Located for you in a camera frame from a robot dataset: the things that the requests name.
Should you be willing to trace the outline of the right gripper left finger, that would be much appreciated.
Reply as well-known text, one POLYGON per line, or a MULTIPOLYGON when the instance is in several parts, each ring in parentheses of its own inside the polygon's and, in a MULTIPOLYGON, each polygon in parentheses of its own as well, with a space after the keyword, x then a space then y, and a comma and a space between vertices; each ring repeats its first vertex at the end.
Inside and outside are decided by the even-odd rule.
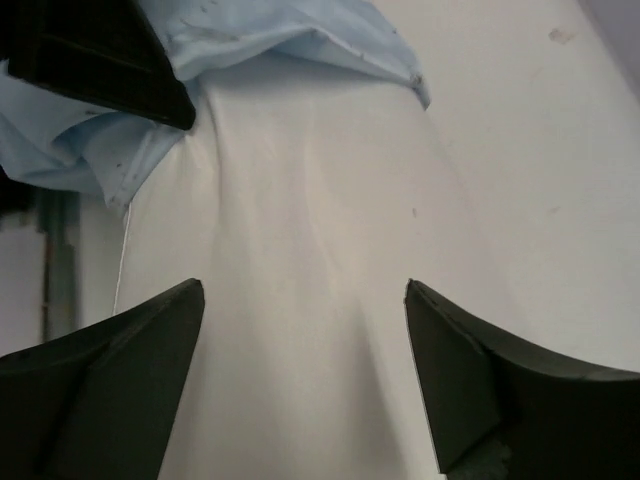
POLYGON ((2 478, 157 478, 203 313, 203 286, 188 279, 2 357, 2 478))

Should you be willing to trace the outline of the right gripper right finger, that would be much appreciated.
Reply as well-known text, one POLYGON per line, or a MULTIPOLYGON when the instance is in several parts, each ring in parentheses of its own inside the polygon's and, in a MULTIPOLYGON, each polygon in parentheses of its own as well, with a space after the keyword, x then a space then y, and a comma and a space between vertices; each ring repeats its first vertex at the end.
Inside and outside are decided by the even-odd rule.
POLYGON ((410 280, 407 327, 448 479, 635 479, 639 376, 524 340, 410 280))

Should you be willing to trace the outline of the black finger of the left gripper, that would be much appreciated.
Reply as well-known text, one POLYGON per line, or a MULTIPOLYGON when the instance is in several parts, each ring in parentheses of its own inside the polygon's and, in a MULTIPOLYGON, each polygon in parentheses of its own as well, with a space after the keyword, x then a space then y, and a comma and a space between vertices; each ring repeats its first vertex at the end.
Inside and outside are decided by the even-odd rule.
POLYGON ((183 131, 186 87, 136 1, 4 1, 1 60, 39 88, 183 131))

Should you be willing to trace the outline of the white pillow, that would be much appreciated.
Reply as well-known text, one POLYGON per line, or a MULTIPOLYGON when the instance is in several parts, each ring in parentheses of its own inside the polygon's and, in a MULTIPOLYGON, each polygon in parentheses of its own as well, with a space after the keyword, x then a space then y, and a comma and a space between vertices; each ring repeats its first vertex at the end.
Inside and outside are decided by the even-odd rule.
POLYGON ((487 314, 508 298, 427 114, 281 56, 199 86, 128 207, 114 302, 204 286, 161 477, 437 478, 406 285, 487 314))

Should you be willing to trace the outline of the light blue pillowcase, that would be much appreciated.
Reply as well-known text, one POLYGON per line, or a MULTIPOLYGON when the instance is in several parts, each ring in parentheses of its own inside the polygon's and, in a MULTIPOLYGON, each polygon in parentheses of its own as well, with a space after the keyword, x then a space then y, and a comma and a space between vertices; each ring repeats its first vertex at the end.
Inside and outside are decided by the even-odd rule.
MULTIPOLYGON (((143 10, 183 81, 275 51, 409 87, 429 103, 414 52, 367 1, 146 1, 143 10)), ((1 77, 1 165, 15 181, 123 208, 180 138, 1 77)))

